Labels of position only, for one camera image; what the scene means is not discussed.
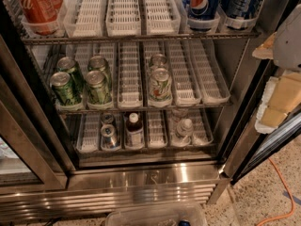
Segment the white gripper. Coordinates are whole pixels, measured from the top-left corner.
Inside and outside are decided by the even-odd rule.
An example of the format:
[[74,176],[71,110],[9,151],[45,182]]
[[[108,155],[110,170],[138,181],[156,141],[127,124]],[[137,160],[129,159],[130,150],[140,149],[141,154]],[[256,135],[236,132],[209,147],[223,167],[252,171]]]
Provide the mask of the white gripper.
[[[301,71],[301,4],[298,4],[278,28],[257,47],[252,56],[273,59],[282,69]],[[255,129],[270,134],[301,103],[301,73],[285,72],[271,76],[265,85],[256,115]]]

